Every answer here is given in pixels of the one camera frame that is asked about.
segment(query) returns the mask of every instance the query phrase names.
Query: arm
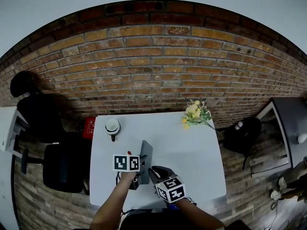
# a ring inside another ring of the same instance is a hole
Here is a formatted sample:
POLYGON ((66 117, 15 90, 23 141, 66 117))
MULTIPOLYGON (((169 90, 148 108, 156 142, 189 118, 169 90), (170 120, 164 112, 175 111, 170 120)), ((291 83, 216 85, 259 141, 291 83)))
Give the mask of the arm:
POLYGON ((225 227, 220 220, 202 211, 185 198, 178 200, 176 205, 195 226, 202 230, 216 230, 225 227))
POLYGON ((122 173, 121 180, 93 218, 91 230, 116 230, 131 181, 136 173, 122 173))

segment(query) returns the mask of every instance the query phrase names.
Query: person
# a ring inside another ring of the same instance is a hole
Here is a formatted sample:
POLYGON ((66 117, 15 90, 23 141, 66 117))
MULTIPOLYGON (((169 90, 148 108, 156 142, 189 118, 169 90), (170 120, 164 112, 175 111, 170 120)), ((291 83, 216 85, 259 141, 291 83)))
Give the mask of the person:
MULTIPOLYGON (((304 172, 306 173, 307 168, 307 157, 304 157, 303 161, 300 162, 295 168, 294 171, 296 174, 304 172)), ((307 174, 304 174, 299 177, 298 180, 295 180, 290 183, 286 183, 284 177, 281 177, 278 181, 280 186, 279 191, 273 190, 271 192, 271 198, 273 200, 284 200, 297 196, 297 201, 304 200, 307 204, 307 174)))
MULTIPOLYGON (((89 229, 118 229, 122 208, 135 175, 135 172, 122 172, 119 183, 95 214, 89 229)), ((176 205, 180 210, 166 210, 159 213, 148 213, 146 210, 132 211, 123 220, 120 230, 217 230, 225 227, 220 220, 202 211, 185 198, 176 201, 176 205)))

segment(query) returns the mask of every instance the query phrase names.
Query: white table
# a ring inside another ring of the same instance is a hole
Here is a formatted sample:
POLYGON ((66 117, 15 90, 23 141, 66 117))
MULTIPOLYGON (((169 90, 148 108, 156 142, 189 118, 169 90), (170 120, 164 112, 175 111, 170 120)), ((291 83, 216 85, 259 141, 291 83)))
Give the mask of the white table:
POLYGON ((19 158, 22 155, 14 151, 14 144, 16 135, 24 130, 20 121, 27 124, 16 106, 0 107, 0 150, 8 151, 19 158))
MULTIPOLYGON (((171 168, 183 179, 187 196, 202 203, 224 196, 226 185, 221 153, 216 133, 206 125, 183 128, 184 112, 103 115, 96 118, 91 155, 90 200, 102 205, 116 185, 116 172, 112 171, 112 155, 131 151, 140 154, 142 140, 153 147, 152 166, 171 168), (120 133, 116 141, 105 132, 106 121, 116 118, 120 133)), ((153 183, 129 190, 124 211, 130 209, 165 208, 153 183)))

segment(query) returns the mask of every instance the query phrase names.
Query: wooden floor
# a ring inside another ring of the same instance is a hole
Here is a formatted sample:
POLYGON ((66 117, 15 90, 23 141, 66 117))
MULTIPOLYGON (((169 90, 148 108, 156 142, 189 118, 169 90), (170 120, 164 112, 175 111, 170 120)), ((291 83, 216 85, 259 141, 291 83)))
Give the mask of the wooden floor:
MULTIPOLYGON (((277 160, 283 160, 283 150, 276 123, 270 122, 262 126, 262 133, 253 147, 252 158, 242 170, 243 155, 226 150, 221 145, 227 194, 224 197, 198 204, 200 208, 215 215, 225 224, 237 219, 243 220, 252 230, 270 227, 276 209, 271 210, 272 200, 269 192, 276 187, 278 177, 253 179, 251 168, 260 169, 260 165, 271 163, 272 158, 265 151, 276 154, 277 160)), ((45 144, 39 143, 30 134, 23 133, 20 150, 28 148, 31 156, 43 157, 45 144)), ((90 204, 89 196, 68 194, 49 189, 43 185, 42 166, 29 164, 27 175, 20 172, 20 163, 15 165, 16 205, 23 230, 68 230, 88 228, 99 207, 90 204)), ((296 198, 280 201, 278 215, 272 229, 294 229, 307 214, 307 205, 297 202, 296 198)))

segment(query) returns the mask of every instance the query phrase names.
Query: black trash bag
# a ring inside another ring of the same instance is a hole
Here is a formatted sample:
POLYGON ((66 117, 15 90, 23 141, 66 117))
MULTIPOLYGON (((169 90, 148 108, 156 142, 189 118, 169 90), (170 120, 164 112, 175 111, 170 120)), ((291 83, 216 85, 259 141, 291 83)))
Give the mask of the black trash bag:
POLYGON ((243 169, 248 154, 261 132, 261 122, 255 117, 247 117, 228 127, 224 133, 224 147, 245 156, 243 169))

